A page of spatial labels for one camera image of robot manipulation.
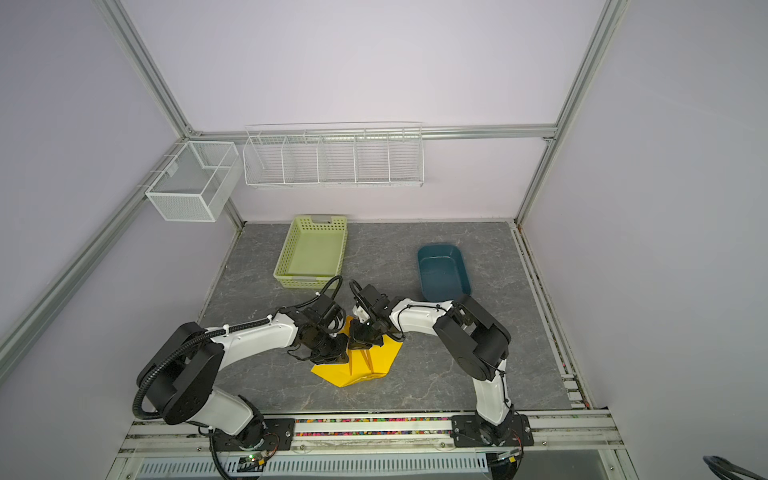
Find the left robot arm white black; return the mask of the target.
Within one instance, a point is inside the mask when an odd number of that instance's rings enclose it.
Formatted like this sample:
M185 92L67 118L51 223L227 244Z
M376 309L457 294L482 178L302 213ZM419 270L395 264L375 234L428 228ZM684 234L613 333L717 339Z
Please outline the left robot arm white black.
M348 362L349 338L342 331L346 312L336 301L342 284L336 275L311 299L261 319L215 328L194 322L179 326L137 377L134 418L205 428L213 441L228 441L236 449L262 447L270 434L263 414L244 397L217 387L217 377L272 350L284 349L314 365Z

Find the green perforated plastic basket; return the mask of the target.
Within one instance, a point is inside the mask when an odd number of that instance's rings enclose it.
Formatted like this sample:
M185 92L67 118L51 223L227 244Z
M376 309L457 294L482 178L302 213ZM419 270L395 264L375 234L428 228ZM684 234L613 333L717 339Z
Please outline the green perforated plastic basket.
M320 289L341 274L347 238L345 216L296 216L283 243L274 278L288 289Z

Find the yellow paper napkin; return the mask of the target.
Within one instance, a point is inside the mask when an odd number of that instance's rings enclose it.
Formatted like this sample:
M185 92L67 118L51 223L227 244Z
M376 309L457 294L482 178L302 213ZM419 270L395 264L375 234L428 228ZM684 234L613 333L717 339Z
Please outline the yellow paper napkin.
M381 345L368 349L349 349L345 345L342 349L340 340L350 339L352 320L355 317L347 316L341 332L313 347L310 354L312 373L338 388L387 376L402 348L401 342L384 336Z

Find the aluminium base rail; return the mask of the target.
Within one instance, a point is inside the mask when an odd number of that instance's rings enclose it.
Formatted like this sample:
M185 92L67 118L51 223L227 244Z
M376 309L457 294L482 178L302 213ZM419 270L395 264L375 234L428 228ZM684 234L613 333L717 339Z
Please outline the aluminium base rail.
M523 411L511 442L473 446L457 412L315 413L270 415L257 451L220 447L236 478L395 476L479 473L496 460L527 461L537 452L590 453L608 479L635 479L636 469L607 410Z

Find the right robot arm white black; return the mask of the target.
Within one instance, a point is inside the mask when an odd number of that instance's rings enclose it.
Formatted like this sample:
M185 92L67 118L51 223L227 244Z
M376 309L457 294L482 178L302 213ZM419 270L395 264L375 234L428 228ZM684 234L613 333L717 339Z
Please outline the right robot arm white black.
M518 447L534 444L528 418L516 411L507 386L509 331L473 297L419 302L388 298L374 286L350 282L355 307L349 335L352 348L402 342L408 333L432 335L472 378L472 414L451 417L454 444L464 447Z

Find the dark teal plastic bin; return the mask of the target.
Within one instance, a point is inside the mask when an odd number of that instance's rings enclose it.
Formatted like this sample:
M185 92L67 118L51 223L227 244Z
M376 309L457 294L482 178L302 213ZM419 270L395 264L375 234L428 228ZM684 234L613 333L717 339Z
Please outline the dark teal plastic bin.
M421 292L426 301L443 302L470 295L472 287L460 249L429 244L417 252Z

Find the white mesh wall basket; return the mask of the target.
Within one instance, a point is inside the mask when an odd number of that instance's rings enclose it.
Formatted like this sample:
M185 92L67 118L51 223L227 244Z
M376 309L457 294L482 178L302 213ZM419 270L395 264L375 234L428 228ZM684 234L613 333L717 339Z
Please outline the white mesh wall basket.
M168 222L214 223L243 168L233 142L187 141L147 187L145 196Z

